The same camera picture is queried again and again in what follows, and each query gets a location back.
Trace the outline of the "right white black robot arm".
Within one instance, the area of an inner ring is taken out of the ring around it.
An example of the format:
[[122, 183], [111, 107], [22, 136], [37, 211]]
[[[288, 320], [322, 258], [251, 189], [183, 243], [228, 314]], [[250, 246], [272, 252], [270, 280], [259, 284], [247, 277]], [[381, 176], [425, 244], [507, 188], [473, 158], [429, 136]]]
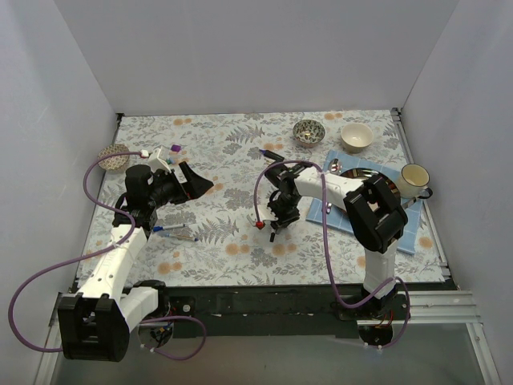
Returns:
[[275, 161], [261, 176], [276, 190], [266, 206], [255, 207], [255, 226], [262, 229], [269, 225], [272, 233], [278, 234], [299, 220], [297, 206], [303, 197], [320, 200], [325, 264], [329, 281], [334, 283], [327, 206], [344, 209], [353, 235], [365, 251], [366, 272], [360, 296], [345, 300], [335, 290], [336, 301], [345, 309], [359, 309], [371, 318], [390, 312], [400, 280], [395, 274], [395, 256], [408, 217], [386, 180], [379, 175], [365, 180], [335, 176], [313, 162], [299, 160]]

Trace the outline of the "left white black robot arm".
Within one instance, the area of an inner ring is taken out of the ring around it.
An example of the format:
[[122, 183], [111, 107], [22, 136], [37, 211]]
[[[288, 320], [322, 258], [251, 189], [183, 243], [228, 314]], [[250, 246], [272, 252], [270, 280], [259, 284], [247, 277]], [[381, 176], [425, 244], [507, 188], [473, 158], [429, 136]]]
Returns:
[[164, 282], [136, 283], [127, 295], [128, 274], [151, 236], [157, 210], [202, 197], [213, 183], [180, 163], [185, 180], [172, 170], [146, 164], [125, 173], [126, 192], [118, 199], [112, 222], [109, 250], [90, 277], [73, 296], [58, 306], [63, 354], [67, 359], [120, 361], [126, 354], [131, 332], [149, 317], [160, 321], [169, 315], [170, 301]]

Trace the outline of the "purple black highlighter pen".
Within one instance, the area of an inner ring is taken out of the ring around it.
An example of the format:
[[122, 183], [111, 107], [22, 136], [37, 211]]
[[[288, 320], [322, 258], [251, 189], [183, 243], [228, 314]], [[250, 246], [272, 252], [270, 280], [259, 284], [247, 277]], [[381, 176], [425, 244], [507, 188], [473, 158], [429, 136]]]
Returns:
[[283, 156], [280, 156], [279, 154], [273, 152], [273, 151], [270, 151], [270, 150], [267, 150], [267, 149], [260, 149], [259, 152], [266, 158], [274, 161], [274, 162], [281, 162], [284, 160], [284, 157]]

